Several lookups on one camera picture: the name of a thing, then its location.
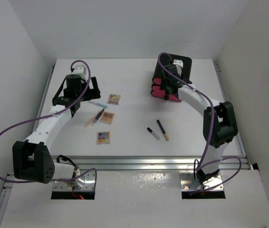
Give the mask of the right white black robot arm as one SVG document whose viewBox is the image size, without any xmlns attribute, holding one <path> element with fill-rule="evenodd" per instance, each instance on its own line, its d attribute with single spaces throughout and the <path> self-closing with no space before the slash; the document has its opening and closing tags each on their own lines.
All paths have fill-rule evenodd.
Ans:
<svg viewBox="0 0 269 228">
<path fill-rule="evenodd" d="M 205 181 L 219 174 L 219 163 L 228 144 L 238 134 L 236 117 L 231 102 L 219 102 L 176 75 L 175 64 L 163 66 L 159 63 L 164 76 L 164 90 L 177 95 L 203 117 L 203 136 L 206 145 L 198 166 L 194 169 L 196 181 Z"/>
</svg>

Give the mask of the nine-pan orange eyeshadow palette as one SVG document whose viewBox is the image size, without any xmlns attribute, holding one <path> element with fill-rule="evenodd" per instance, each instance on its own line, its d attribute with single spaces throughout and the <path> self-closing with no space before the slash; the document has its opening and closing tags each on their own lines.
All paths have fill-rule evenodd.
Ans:
<svg viewBox="0 0 269 228">
<path fill-rule="evenodd" d="M 110 94 L 107 103 L 111 105 L 119 105 L 120 99 L 121 95 Z"/>
</svg>

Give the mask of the four-pan brown eyeshadow palette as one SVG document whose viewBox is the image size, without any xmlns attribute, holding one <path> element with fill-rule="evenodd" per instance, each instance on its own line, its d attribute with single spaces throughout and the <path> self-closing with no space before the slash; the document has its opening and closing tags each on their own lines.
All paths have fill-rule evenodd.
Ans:
<svg viewBox="0 0 269 228">
<path fill-rule="evenodd" d="M 112 124 L 115 114 L 110 112 L 103 112 L 102 117 L 100 118 L 100 122 L 106 124 Z"/>
</svg>

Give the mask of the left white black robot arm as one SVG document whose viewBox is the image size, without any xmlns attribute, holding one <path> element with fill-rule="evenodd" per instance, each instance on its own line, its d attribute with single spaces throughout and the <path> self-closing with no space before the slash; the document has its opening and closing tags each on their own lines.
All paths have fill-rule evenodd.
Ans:
<svg viewBox="0 0 269 228">
<path fill-rule="evenodd" d="M 76 165 L 54 162 L 50 149 L 63 126 L 75 115 L 80 103 L 100 98 L 95 77 L 92 88 L 79 74 L 65 77 L 52 99 L 49 117 L 24 141 L 12 147 L 13 171 L 17 179 L 47 184 L 56 180 L 75 180 Z"/>
</svg>

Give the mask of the colourful glitter eyeshadow palette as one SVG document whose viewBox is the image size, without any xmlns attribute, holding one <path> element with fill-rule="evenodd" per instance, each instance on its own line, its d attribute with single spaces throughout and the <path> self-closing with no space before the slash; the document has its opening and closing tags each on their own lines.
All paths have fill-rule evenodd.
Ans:
<svg viewBox="0 0 269 228">
<path fill-rule="evenodd" d="M 98 145 L 110 144 L 110 132 L 109 131 L 97 132 L 96 143 Z"/>
</svg>

